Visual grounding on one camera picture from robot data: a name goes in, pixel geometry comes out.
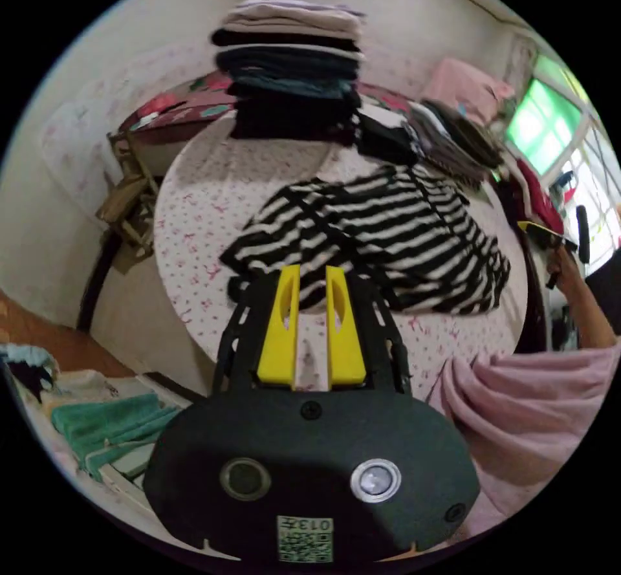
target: striped shirt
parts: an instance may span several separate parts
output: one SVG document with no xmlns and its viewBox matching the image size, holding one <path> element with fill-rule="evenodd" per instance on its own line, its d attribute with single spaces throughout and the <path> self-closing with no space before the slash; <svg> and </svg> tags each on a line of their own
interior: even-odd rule
<svg viewBox="0 0 621 575">
<path fill-rule="evenodd" d="M 279 190 L 221 256 L 232 299 L 261 273 L 300 264 L 300 309 L 325 299 L 325 267 L 371 279 L 389 307 L 477 314 L 499 305 L 510 263 L 467 199 L 424 169 L 386 166 L 348 183 Z"/>
</svg>

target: camera lens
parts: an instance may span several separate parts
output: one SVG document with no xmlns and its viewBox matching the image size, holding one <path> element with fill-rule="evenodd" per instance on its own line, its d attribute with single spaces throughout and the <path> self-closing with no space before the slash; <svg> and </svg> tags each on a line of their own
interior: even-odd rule
<svg viewBox="0 0 621 575">
<path fill-rule="evenodd" d="M 384 502 L 392 497 L 401 485 L 398 467 L 385 459 L 369 459 L 356 467 L 351 475 L 352 493 L 367 503 Z"/>
<path fill-rule="evenodd" d="M 263 497 L 270 488 L 270 475 L 254 459 L 232 459 L 220 472 L 222 488 L 235 499 L 252 501 Z"/>
</svg>

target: qr code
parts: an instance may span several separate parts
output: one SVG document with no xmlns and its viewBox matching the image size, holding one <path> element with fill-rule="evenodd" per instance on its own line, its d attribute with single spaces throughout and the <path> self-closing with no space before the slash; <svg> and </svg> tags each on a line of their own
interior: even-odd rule
<svg viewBox="0 0 621 575">
<path fill-rule="evenodd" d="M 278 552 L 282 562 L 332 562 L 332 520 L 278 517 Z"/>
</svg>

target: floral tablecloth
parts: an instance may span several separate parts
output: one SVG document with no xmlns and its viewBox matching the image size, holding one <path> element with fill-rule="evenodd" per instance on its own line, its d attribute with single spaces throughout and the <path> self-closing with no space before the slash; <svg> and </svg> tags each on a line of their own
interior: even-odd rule
<svg viewBox="0 0 621 575">
<path fill-rule="evenodd" d="M 385 109 L 365 113 L 394 125 Z M 181 151 L 161 187 L 155 214 L 155 254 L 164 288 L 191 337 L 213 360 L 234 304 L 226 294 L 231 271 L 219 256 L 245 223 L 280 187 L 319 176 L 347 180 L 377 167 L 355 150 L 323 142 L 232 140 L 231 112 L 201 131 Z M 446 359 L 472 360 L 479 351 L 514 351 L 526 313 L 527 276 L 518 240 L 504 213 L 472 197 L 470 213 L 481 228 L 498 236 L 510 259 L 511 275 L 501 306 L 484 315 L 394 314 L 408 347 L 413 395 L 424 400 Z M 325 308 L 300 315 L 300 389 L 326 389 Z"/>
</svg>

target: window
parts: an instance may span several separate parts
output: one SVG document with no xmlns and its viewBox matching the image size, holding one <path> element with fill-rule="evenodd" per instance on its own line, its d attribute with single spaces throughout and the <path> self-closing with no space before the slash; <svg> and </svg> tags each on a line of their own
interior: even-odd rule
<svg viewBox="0 0 621 575">
<path fill-rule="evenodd" d="M 565 193 L 561 215 L 566 232 L 577 240 L 576 207 L 585 207 L 591 256 L 586 272 L 593 273 L 621 247 L 621 168 L 598 113 L 573 73 L 540 54 L 506 138 L 539 173 L 542 184 L 573 172 L 574 191 Z"/>
<path fill-rule="evenodd" d="M 591 257 L 586 265 L 587 275 L 600 268 L 621 247 L 621 222 L 617 212 L 621 204 L 621 190 L 618 177 L 611 171 L 612 168 L 618 168 L 618 163 L 616 157 L 613 157 L 616 166 L 607 164 L 605 155 L 612 161 L 610 155 L 614 156 L 614 152 L 602 134 L 591 127 L 561 171 L 572 170 L 574 173 L 573 186 L 576 191 L 565 205 L 566 226 L 569 226 L 574 239 L 578 238 L 576 207 L 582 204 L 587 210 L 591 247 Z"/>
<path fill-rule="evenodd" d="M 584 88 L 573 74 L 539 55 L 530 86 L 507 129 L 507 139 L 544 176 L 580 125 L 583 111 L 579 105 L 588 103 Z"/>
<path fill-rule="evenodd" d="M 507 137 L 543 176 L 571 142 L 581 116 L 575 105 L 533 79 Z"/>
</svg>

